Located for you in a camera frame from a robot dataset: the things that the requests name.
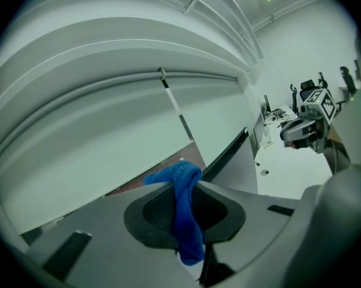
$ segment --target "cable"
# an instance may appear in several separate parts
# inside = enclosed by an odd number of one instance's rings
[[[331,141],[331,142],[332,142],[332,148],[333,148],[334,151],[335,151],[335,158],[334,158],[334,161],[335,161],[335,169],[334,169],[334,173],[336,173],[336,171],[338,170],[338,151],[337,151],[336,148],[335,148],[334,141]]]

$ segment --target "computer monitor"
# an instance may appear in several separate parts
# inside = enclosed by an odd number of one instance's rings
[[[271,107],[270,107],[270,103],[268,102],[267,95],[264,95],[264,99],[265,99],[265,107],[267,108],[267,112],[271,113]]]
[[[253,133],[255,134],[255,140],[256,140],[256,145],[258,146],[258,150],[261,147],[263,132],[264,132],[264,120],[262,114],[259,114],[259,117],[256,120],[256,124],[253,128]]]

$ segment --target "blue towel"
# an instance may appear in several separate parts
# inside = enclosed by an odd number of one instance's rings
[[[192,215],[192,188],[202,176],[201,169],[180,161],[144,178],[146,185],[173,182],[175,187],[176,214],[172,222],[172,235],[179,245],[180,260],[187,266],[204,260],[202,230]]]

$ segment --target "blue cloth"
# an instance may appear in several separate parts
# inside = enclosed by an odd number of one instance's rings
[[[172,235],[177,239],[181,261],[187,266],[204,260],[202,230],[191,210],[192,188],[202,176],[201,169],[180,161],[144,178],[146,185],[173,182],[175,187],[176,214],[172,222]]]

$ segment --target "white desk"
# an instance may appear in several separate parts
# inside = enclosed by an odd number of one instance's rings
[[[280,108],[293,114],[288,106]],[[323,154],[311,148],[285,148],[279,136],[281,122],[267,121],[273,144],[259,149],[255,157],[260,164],[255,164],[258,194],[300,199],[306,188],[325,183],[332,173]],[[263,176],[263,170],[268,170],[268,175]]]

